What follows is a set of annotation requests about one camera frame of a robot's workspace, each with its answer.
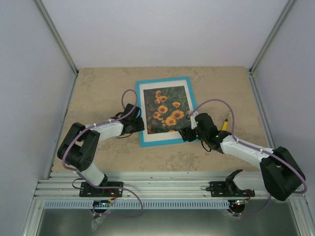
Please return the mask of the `yellow screwdriver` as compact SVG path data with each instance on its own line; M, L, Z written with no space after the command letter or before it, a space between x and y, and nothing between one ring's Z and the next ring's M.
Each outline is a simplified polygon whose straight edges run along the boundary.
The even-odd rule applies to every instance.
M223 122L223 125L221 127L221 130L222 131L225 131L227 129L227 125L228 125L228 119L226 118Z

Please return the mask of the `teal picture frame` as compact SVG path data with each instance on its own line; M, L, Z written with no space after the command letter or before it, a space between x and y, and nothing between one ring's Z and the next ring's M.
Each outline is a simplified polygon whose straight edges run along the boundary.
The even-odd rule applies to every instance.
M138 106L141 109L141 117L144 121L144 131L140 132L140 145L143 148L162 146L162 145L171 145L182 143L183 139L178 131L175 132L166 132L166 133L157 133L157 134L148 134L147 124L145 117L145 107L144 107L144 95L143 90L145 89L157 89L157 88L166 88L166 87L177 87L184 86L189 101L190 111L193 111L196 108L196 101L194 98L192 85L189 77L174 77L174 78L164 78L164 79L154 79L146 81L137 81L136 82L136 92L138 95Z

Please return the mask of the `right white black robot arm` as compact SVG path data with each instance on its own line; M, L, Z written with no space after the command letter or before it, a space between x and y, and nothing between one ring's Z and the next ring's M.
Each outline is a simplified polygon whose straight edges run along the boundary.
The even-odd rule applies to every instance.
M246 190L258 190L284 201L305 184L305 175L286 148L259 147L228 131L218 130L207 113L195 113L190 121L190 126L179 131L183 141L199 140L208 152L232 155L259 168L258 172L242 169L232 172L223 186L229 196L238 196Z

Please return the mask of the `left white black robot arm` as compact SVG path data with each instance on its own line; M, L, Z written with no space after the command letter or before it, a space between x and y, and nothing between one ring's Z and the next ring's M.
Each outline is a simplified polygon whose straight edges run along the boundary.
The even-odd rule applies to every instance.
M103 123L74 123L62 141L57 157L63 162L64 168L75 171L89 183L96 196L103 196L108 190L108 177L94 163L98 144L110 138L122 138L143 130L141 109L127 104L123 112Z

